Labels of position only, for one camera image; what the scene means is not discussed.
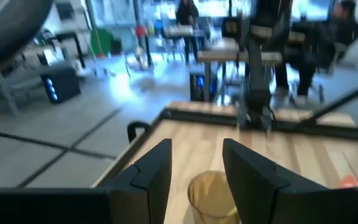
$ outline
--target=gray floor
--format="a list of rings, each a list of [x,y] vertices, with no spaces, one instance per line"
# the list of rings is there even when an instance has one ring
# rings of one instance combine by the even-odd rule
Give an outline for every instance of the gray floor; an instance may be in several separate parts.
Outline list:
[[[51,105],[46,98],[31,101],[20,106],[17,118],[0,109],[1,133],[60,147],[0,137],[0,187],[89,187],[128,145],[129,122],[150,122],[169,102],[190,99],[187,68],[179,60],[157,62],[155,78],[132,74],[128,79],[122,60],[104,60],[100,65],[117,75],[87,80],[81,96],[62,105]],[[289,71],[290,79],[296,78]],[[330,102],[358,86],[358,73],[338,68],[333,77],[316,77],[316,81],[323,83]],[[341,111],[358,124],[358,100]],[[80,151],[62,150],[73,146]],[[44,172],[34,175],[40,168]]]

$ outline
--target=black box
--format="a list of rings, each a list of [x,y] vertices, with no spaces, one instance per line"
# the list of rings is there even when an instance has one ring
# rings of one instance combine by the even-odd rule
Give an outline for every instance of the black box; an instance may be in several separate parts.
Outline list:
[[[41,79],[49,100],[53,104],[63,103],[81,94],[75,69],[69,64],[49,67],[42,72]]]
[[[211,65],[211,80],[209,83],[209,102],[212,102],[218,91],[218,63]],[[194,65],[189,68],[190,71],[190,100],[204,101],[204,66]]]

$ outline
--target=black metal frame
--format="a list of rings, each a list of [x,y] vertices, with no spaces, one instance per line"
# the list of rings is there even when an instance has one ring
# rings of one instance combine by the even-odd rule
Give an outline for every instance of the black metal frame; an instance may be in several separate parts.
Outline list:
[[[186,121],[191,123],[201,124],[213,124],[221,126],[230,126],[233,128],[238,127],[237,116],[227,114],[211,114],[208,112],[199,111],[187,111],[173,108],[164,109],[157,119],[152,124],[143,123],[140,121],[133,122],[128,125],[127,133],[129,142],[132,142],[129,149],[122,157],[117,158],[115,166],[109,171],[109,173],[103,178],[101,183],[113,179],[117,176],[123,168],[129,163],[137,151],[143,146],[143,144],[153,135],[159,124],[163,120],[174,120],[174,121]],[[144,133],[136,139],[136,129],[144,129]],[[262,128],[246,128],[242,130],[254,130],[264,131]],[[284,133],[294,134],[306,134],[312,136],[324,136],[332,138],[344,138],[348,140],[358,141],[358,128],[345,127],[345,126],[333,126],[327,124],[313,124],[293,122],[293,121],[280,121],[275,120],[273,122],[272,131],[279,131]]]

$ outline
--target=desk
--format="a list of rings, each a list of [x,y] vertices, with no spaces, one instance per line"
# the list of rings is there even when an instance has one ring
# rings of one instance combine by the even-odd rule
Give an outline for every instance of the desk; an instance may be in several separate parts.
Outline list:
[[[193,26],[171,26],[163,30],[166,39],[180,39],[184,37],[193,37],[201,42],[199,49],[205,48],[207,33],[203,29],[197,29]]]
[[[223,65],[222,79],[226,78],[226,62],[237,60],[238,45],[233,39],[221,39],[208,50],[198,52],[198,61],[205,63],[204,101],[209,102],[209,83],[211,81],[211,62],[221,62]],[[239,53],[239,61],[248,62],[247,52]],[[279,52],[262,52],[262,62],[275,65],[282,62]]]
[[[219,107],[209,103],[172,103],[169,107],[181,110],[204,111],[216,114],[236,114],[232,106]],[[298,120],[307,111],[279,110],[281,119]],[[328,114],[322,123],[354,125],[346,114]],[[190,180],[207,170],[224,170],[222,159],[223,139],[231,138],[257,151],[306,178],[327,187],[336,188],[341,179],[353,175],[358,181],[358,142],[300,134],[240,131],[236,128],[200,123],[163,120],[148,140],[132,156],[138,160],[165,138],[172,139],[172,181],[165,223],[193,223],[187,187]],[[129,148],[111,164],[98,181],[97,186],[123,157],[129,156]]]
[[[83,54],[83,52],[81,50],[80,41],[78,40],[76,31],[61,32],[59,34],[55,34],[55,36],[49,38],[48,40],[51,40],[51,41],[57,40],[57,41],[59,41],[59,43],[61,43],[64,40],[67,40],[67,39],[73,39],[74,40],[75,46],[77,48],[78,58],[80,60],[81,66],[82,66],[82,68],[85,68],[84,54]]]
[[[257,37],[268,39],[272,36],[273,29],[262,26],[251,26],[251,33]],[[302,44],[305,41],[305,34],[299,32],[290,32],[288,41],[293,44]]]

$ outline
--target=clear plastic cup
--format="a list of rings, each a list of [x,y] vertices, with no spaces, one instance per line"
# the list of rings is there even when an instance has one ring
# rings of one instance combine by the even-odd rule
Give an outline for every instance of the clear plastic cup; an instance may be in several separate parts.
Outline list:
[[[196,224],[238,224],[237,213],[226,175],[207,171],[191,180],[187,195]]]

